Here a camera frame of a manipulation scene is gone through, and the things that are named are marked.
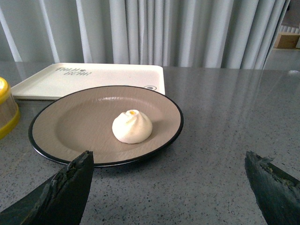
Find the curtain fold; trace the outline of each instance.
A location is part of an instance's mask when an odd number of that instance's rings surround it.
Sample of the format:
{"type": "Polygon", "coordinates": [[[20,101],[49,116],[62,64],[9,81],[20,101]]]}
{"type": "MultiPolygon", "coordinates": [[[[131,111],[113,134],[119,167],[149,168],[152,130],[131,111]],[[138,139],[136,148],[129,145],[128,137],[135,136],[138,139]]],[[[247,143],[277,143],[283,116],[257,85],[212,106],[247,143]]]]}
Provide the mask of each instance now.
{"type": "Polygon", "coordinates": [[[288,3],[2,0],[0,60],[262,69],[288,3]]]}

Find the yellow lid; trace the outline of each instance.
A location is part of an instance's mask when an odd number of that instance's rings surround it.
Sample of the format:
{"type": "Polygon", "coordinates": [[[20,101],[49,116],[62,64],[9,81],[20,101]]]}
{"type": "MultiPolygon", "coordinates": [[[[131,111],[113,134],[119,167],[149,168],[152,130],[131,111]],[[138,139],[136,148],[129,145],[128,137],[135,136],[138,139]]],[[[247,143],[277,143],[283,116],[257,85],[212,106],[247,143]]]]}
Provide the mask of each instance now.
{"type": "MultiPolygon", "coordinates": [[[[11,95],[10,86],[2,77],[0,77],[0,105],[3,104],[11,95]]],[[[20,111],[16,104],[16,112],[14,117],[4,126],[0,127],[0,139],[12,131],[18,124],[20,119],[20,111]]]]}
{"type": "Polygon", "coordinates": [[[6,101],[10,96],[10,86],[2,77],[0,77],[0,104],[6,101]]]}

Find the beige plate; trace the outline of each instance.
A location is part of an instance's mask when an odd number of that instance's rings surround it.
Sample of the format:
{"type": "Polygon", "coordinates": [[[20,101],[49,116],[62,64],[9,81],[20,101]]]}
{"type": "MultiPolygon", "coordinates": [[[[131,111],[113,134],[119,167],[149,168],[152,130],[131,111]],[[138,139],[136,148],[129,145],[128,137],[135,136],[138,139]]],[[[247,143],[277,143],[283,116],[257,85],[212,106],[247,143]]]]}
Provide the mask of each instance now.
{"type": "Polygon", "coordinates": [[[35,150],[67,164],[82,152],[93,151],[95,167],[140,160],[171,144],[183,127],[180,108],[155,91],[129,86],[105,86],[67,95],[43,109],[32,121],[29,138],[35,150]],[[113,120],[137,109],[153,123],[148,139],[138,144],[119,142],[113,120]]]}

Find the gray granite countertop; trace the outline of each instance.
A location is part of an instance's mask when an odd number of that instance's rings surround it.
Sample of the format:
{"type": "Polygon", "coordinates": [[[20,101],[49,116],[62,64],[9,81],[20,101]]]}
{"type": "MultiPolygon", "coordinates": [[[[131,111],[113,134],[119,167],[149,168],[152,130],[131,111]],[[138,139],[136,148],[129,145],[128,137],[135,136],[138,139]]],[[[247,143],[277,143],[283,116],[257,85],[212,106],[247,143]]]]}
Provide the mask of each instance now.
{"type": "MultiPolygon", "coordinates": [[[[0,76],[14,86],[48,65],[0,62],[0,76]]],[[[81,224],[266,224],[245,153],[300,179],[300,73],[165,67],[164,76],[184,115],[180,136],[147,161],[96,168],[81,224]]],[[[0,140],[0,211],[63,167],[28,140],[49,103],[17,100],[21,120],[0,140]]]]}

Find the white tray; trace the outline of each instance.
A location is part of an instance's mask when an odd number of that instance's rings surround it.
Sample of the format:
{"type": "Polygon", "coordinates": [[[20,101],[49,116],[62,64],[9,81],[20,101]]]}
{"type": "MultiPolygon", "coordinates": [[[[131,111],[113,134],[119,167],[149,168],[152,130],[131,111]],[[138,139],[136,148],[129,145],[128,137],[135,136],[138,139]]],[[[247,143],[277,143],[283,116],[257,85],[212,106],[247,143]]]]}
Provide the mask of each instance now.
{"type": "Polygon", "coordinates": [[[56,100],[79,90],[109,85],[143,87],[165,94],[162,67],[92,63],[52,64],[11,91],[16,99],[56,100]]]}

